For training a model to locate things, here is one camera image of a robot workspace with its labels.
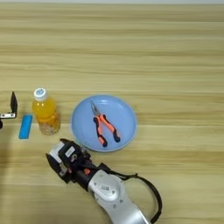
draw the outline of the blue eraser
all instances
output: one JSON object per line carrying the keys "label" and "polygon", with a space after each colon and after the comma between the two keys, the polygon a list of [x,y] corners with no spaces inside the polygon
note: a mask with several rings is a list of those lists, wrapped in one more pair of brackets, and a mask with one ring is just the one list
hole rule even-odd
{"label": "blue eraser", "polygon": [[27,139],[32,126],[32,115],[24,115],[19,131],[19,139]]}

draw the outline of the light blue plate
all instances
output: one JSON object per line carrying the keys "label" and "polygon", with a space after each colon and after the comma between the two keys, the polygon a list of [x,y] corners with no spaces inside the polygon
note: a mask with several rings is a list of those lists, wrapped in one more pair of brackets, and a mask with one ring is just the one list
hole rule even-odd
{"label": "light blue plate", "polygon": [[[108,141],[108,146],[102,147],[96,134],[91,101],[116,127],[121,137],[120,143],[115,142],[111,131],[101,123],[102,134]],[[79,144],[93,151],[117,151],[133,139],[137,129],[137,118],[133,109],[125,101],[112,95],[93,95],[81,101],[74,109],[71,117],[71,127]]]}

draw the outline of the orange juice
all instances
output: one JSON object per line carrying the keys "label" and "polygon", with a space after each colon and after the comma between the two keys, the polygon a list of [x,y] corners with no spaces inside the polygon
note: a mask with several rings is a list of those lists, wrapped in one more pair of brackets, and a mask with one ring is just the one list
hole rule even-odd
{"label": "orange juice", "polygon": [[36,116],[41,132],[48,136],[57,133],[60,129],[60,117],[55,100],[48,97],[43,88],[34,91],[34,98],[32,111]]}

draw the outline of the white bottle cap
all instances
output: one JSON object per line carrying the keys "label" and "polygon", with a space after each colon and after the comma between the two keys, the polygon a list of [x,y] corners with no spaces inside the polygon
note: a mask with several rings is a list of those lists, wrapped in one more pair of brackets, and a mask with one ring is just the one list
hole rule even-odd
{"label": "white bottle cap", "polygon": [[35,89],[34,98],[37,102],[43,102],[46,99],[46,90],[44,88],[37,88]]}

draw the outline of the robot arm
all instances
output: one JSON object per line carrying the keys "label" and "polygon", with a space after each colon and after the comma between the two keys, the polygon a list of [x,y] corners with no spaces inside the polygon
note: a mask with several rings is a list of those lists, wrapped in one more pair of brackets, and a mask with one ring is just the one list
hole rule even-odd
{"label": "robot arm", "polygon": [[[111,171],[105,164],[96,167],[90,155],[74,142],[61,139],[60,143],[46,154],[50,166],[66,182],[77,182],[94,195],[97,203],[107,212],[114,224],[151,224],[156,222],[162,210],[162,200],[155,186],[137,175],[122,175]],[[124,180],[139,178],[154,192],[158,212],[147,221],[139,208],[129,199]]]}
{"label": "robot arm", "polygon": [[94,194],[114,224],[150,224],[132,203],[117,176],[98,171],[89,182],[88,191]]}

